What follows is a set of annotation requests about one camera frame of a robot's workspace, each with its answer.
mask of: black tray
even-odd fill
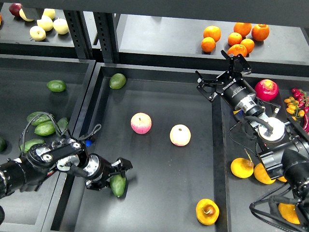
[[[110,89],[109,78],[119,72],[127,83],[120,90]],[[111,162],[123,157],[133,169],[127,172],[126,196],[120,199],[110,189],[84,191],[84,181],[76,178],[60,231],[218,231],[220,226],[226,231],[225,192],[217,188],[225,184],[214,174],[221,175],[222,168],[214,169],[213,136],[222,133],[213,131],[212,107],[197,91],[197,79],[193,70],[96,65],[80,114],[81,134],[102,124],[89,152]],[[130,126],[137,112],[152,118],[145,135]],[[169,139],[176,124],[191,131],[184,147]],[[206,227],[198,222],[196,205],[203,198],[216,198],[221,224]]]
[[[307,78],[304,77],[287,77],[287,76],[275,76],[275,75],[256,75],[251,74],[245,77],[245,80],[252,86],[255,85],[262,79],[274,80],[279,86],[279,94],[271,102],[276,103],[281,106],[281,109],[277,115],[277,118],[283,122],[287,121],[287,116],[291,116],[286,113],[286,103],[284,99],[292,96],[292,88],[301,88],[302,90],[309,91],[309,82]],[[249,205],[255,200],[268,193],[270,190],[275,189],[283,184],[283,182],[276,180],[271,185],[265,185],[257,181],[252,175],[247,179],[240,179],[231,173],[230,165],[231,162],[238,157],[248,158],[244,148],[236,143],[234,143],[228,136],[227,131],[236,124],[233,117],[232,109],[222,100],[222,118],[223,118],[223,128],[225,130],[225,150],[227,156],[227,185],[229,189],[230,198],[230,215],[231,215],[231,229],[233,232],[245,232],[245,231],[277,231],[278,229],[265,224],[261,220],[254,217],[250,210]],[[255,150],[255,141],[250,141],[243,133],[240,125],[236,126],[230,133],[232,139],[240,142],[241,144],[247,146],[252,151]],[[248,151],[253,159],[254,165],[257,165],[260,161],[256,158],[250,151]],[[259,205],[256,207],[259,210],[269,213],[268,204]]]
[[[19,156],[18,139],[32,112],[47,111],[56,120],[67,117],[69,128],[74,131],[94,64],[92,60],[0,56],[0,137],[8,144],[0,153],[0,163]],[[67,89],[51,92],[46,84],[53,79],[64,80]],[[34,128],[30,126],[26,140],[40,138]],[[56,134],[44,140],[49,142],[55,138]],[[0,231],[41,231],[54,191],[61,191],[55,188],[58,176],[55,174],[44,182],[38,192],[17,191],[1,199],[5,220]]]

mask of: tangerine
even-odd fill
[[[253,39],[264,41],[269,36],[269,26],[267,24],[256,24],[251,31]]]
[[[227,51],[227,54],[233,54],[234,56],[237,56],[238,54],[242,54],[243,57],[247,56],[247,49],[244,45],[236,44],[230,47],[230,49]]]
[[[251,53],[254,48],[254,41],[251,39],[244,39],[240,44],[246,47],[248,54]]]
[[[242,37],[246,37],[251,31],[251,23],[239,23],[237,22],[234,26],[234,32],[239,33]]]
[[[217,26],[206,27],[203,33],[204,38],[212,37],[215,42],[218,42],[221,38],[221,30]]]
[[[240,44],[240,42],[242,41],[242,36],[241,34],[237,33],[237,32],[232,32],[227,39],[227,42],[229,45],[233,46],[236,44]]]
[[[216,42],[212,37],[206,37],[202,40],[201,47],[204,52],[211,52],[216,47]]]

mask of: pink apple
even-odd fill
[[[151,118],[145,113],[137,113],[131,118],[131,127],[137,134],[147,133],[151,125]]]
[[[169,138],[176,146],[185,146],[191,139],[191,132],[185,125],[178,124],[170,131]]]

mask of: orange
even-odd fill
[[[212,37],[206,37],[202,40],[201,47],[204,52],[211,52],[216,47],[216,42]]]
[[[242,37],[246,37],[251,31],[251,23],[236,23],[234,26],[234,32],[241,34]]]
[[[254,177],[262,182],[263,184],[270,185],[276,181],[276,179],[270,179],[269,175],[267,174],[266,169],[262,165],[262,163],[259,163],[256,165],[253,171]]]
[[[248,54],[251,53],[254,48],[254,41],[251,39],[244,39],[240,44],[246,47]]]
[[[247,49],[244,45],[236,44],[230,47],[230,49],[227,51],[227,54],[233,54],[234,56],[237,56],[238,54],[242,54],[243,57],[247,56]]]
[[[269,36],[269,26],[267,24],[256,24],[251,31],[253,39],[264,41]]]
[[[212,37],[215,42],[218,42],[221,38],[221,30],[217,26],[206,27],[203,33],[204,38]]]
[[[241,34],[237,33],[237,32],[232,32],[227,39],[227,42],[229,45],[233,46],[236,44],[240,44],[240,42],[242,41],[242,36]]]

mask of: fruit pile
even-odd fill
[[[21,17],[27,22],[32,22],[34,19],[29,19],[26,17],[22,5],[20,3],[13,3],[10,5],[9,10],[12,15],[15,17]],[[42,18],[37,20],[37,26],[33,26],[30,29],[30,36],[35,41],[42,41],[46,38],[46,32],[50,31],[51,29],[55,29],[55,31],[60,34],[64,35],[69,32],[69,26],[65,19],[58,18],[55,21],[56,12],[54,9],[44,9]]]
[[[302,127],[306,133],[309,133],[309,96],[301,89],[293,88],[293,96],[284,99],[287,103],[286,112],[292,115],[292,118],[298,123],[303,123]]]
[[[246,38],[250,32],[252,39]],[[209,26],[205,28],[203,36],[204,39],[201,42],[202,50],[210,53],[215,49],[216,43],[221,38],[221,30],[217,26]],[[254,41],[264,41],[268,36],[269,26],[266,24],[256,24],[252,28],[251,23],[237,22],[234,25],[234,32],[232,32],[227,39],[227,43],[231,46],[227,54],[233,54],[234,56],[242,54],[246,57],[253,51],[255,46]]]

